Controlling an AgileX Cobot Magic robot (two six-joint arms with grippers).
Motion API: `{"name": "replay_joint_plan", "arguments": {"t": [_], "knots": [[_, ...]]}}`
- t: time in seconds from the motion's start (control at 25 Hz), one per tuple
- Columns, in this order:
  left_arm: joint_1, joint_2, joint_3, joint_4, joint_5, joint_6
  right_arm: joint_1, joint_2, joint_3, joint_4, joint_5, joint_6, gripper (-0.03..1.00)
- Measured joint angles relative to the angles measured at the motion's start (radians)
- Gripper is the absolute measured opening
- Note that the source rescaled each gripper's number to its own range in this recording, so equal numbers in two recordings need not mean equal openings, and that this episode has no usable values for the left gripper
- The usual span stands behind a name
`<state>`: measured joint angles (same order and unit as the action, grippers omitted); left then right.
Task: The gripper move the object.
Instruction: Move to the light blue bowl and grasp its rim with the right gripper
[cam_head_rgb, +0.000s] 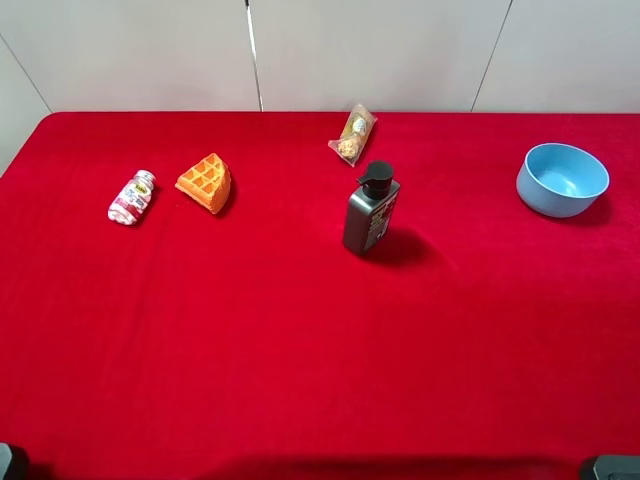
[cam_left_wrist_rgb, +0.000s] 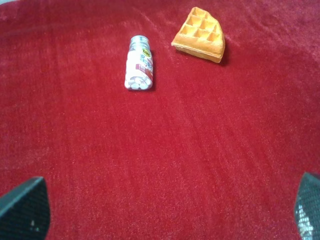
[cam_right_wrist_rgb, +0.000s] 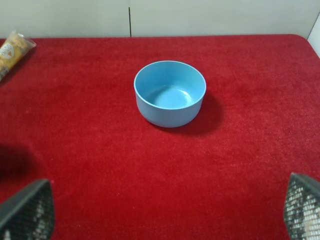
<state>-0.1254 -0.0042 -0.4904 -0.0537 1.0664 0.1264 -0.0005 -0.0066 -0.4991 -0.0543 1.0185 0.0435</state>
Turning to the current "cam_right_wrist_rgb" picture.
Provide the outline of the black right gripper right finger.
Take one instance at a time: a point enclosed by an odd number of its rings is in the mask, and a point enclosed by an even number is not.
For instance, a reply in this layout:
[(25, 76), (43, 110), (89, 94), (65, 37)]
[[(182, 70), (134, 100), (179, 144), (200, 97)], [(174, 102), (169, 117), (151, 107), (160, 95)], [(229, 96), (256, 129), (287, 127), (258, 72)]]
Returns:
[(284, 224), (291, 240), (320, 239), (320, 182), (291, 173), (284, 202)]

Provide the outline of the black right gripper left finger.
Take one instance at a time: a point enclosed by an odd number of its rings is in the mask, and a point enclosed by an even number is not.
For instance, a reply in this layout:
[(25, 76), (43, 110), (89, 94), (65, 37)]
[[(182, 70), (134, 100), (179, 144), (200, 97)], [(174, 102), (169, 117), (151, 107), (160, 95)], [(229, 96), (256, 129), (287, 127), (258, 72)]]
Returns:
[(37, 179), (0, 204), (2, 240), (50, 240), (55, 207), (48, 179)]

